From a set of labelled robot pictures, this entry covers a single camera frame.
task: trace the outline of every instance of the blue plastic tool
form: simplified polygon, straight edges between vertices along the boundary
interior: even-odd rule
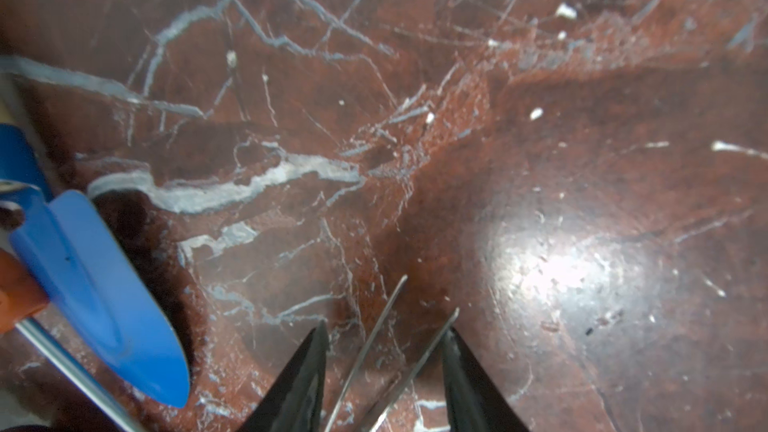
[[[35,187],[0,200],[24,210],[11,245],[86,344],[149,397],[183,407],[184,351],[91,201],[70,190],[46,204]]]
[[[51,200],[53,195],[45,183],[34,151],[24,138],[24,132],[18,127],[0,121],[0,179],[32,184],[42,190],[45,200]]]

